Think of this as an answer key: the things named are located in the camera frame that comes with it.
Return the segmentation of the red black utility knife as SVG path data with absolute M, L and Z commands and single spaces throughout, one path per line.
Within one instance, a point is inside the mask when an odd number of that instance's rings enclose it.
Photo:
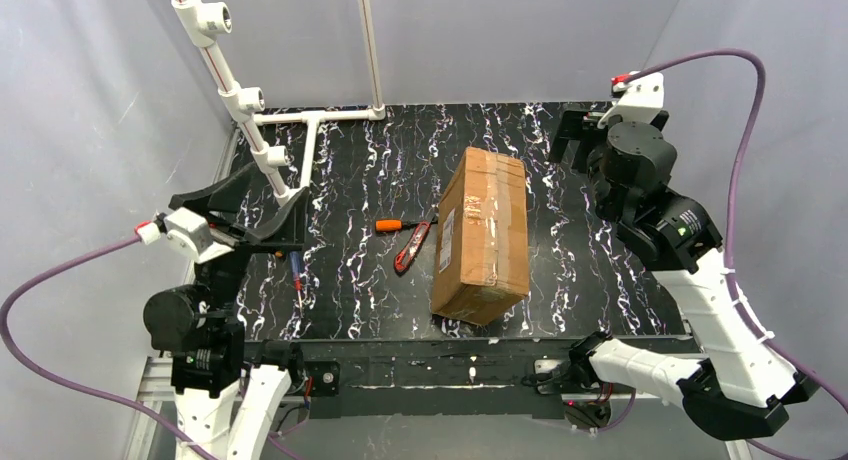
M 415 226 L 410 239 L 395 256 L 393 268 L 396 274 L 404 275 L 409 270 L 427 238 L 431 225 L 430 221 L 423 221 Z

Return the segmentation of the brown cardboard express box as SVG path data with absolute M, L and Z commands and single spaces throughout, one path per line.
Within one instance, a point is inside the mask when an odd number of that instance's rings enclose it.
M 486 326 L 530 292 L 524 164 L 469 147 L 438 205 L 430 311 Z

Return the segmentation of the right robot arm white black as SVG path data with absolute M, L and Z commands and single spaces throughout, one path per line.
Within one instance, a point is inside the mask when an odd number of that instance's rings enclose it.
M 552 141 L 557 163 L 570 143 L 596 215 L 653 274 L 688 320 L 704 358 L 680 359 L 633 347 L 608 333 L 577 342 L 548 382 L 588 388 L 620 384 L 680 407 L 709 436 L 770 437 L 788 421 L 787 406 L 809 400 L 815 382 L 771 349 L 741 315 L 729 292 L 722 238 L 705 208 L 674 191 L 675 147 L 660 120 L 616 120 L 567 110 Z

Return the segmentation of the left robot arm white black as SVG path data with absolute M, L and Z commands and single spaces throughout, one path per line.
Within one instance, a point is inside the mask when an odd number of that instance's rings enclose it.
M 256 165 L 203 189 L 172 196 L 167 214 L 138 228 L 144 242 L 163 238 L 194 265 L 194 280 L 152 295 L 143 323 L 153 349 L 172 355 L 171 385 L 178 429 L 175 456 L 257 459 L 272 421 L 292 388 L 308 384 L 302 349 L 286 341 L 246 351 L 246 328 L 236 299 L 251 259 L 282 259 L 302 250 L 309 195 L 297 190 L 263 224 L 234 216 Z

